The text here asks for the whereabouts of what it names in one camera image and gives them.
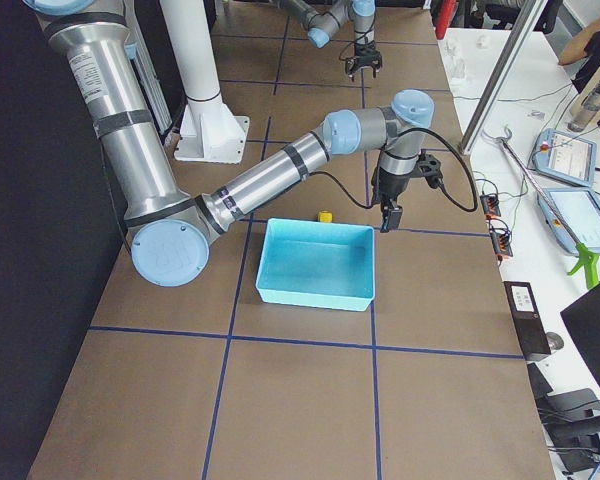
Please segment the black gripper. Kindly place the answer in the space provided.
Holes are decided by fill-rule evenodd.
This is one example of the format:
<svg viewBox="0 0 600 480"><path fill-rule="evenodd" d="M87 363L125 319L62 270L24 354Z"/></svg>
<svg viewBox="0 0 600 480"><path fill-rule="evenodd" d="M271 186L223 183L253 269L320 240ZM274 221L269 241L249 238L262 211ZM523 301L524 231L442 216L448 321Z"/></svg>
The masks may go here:
<svg viewBox="0 0 600 480"><path fill-rule="evenodd" d="M377 78L382 68L382 55L376 49L374 42L369 44L355 44L354 55L346 58L344 62L346 70L371 68L372 77ZM347 71L346 75L351 82L355 82L355 73L353 71Z"/></svg>
<svg viewBox="0 0 600 480"><path fill-rule="evenodd" d="M399 196L406 190L410 180L410 174L396 175L376 167L372 180L372 205L380 205L382 208L381 233L397 230L403 213L403 208L398 206Z"/></svg>

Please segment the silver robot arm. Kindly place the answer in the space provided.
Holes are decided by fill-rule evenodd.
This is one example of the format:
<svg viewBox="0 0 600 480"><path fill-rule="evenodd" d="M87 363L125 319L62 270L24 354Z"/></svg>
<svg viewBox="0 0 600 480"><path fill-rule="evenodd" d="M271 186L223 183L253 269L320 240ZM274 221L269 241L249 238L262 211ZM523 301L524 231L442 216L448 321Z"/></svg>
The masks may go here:
<svg viewBox="0 0 600 480"><path fill-rule="evenodd" d="M325 12L319 12L306 1L300 0L271 1L271 4L298 20L308 39L317 48L326 46L344 25L352 22L353 55L343 57L347 46L339 54L339 60L344 63L345 74L354 80L360 70L370 69L372 77L377 77L382 69L383 59L375 42L374 1L335 1Z"/></svg>
<svg viewBox="0 0 600 480"><path fill-rule="evenodd" d="M340 110L320 126L221 186L192 198L175 180L154 117L131 64L142 40L134 1L23 1L40 23L50 47L66 56L127 202L125 225L138 273L162 287L194 280L205 268L209 247L236 221L307 180L332 157L379 150L372 178L372 206L380 203L382 231L399 226L397 199L416 176L424 130L434 101L413 89L398 92L390 106ZM196 161L239 162L247 117L223 102L203 1L159 1L190 114ZM326 14L304 1L273 1L302 20L310 41L322 47L344 25L374 40L374 1L337 1Z"/></svg>

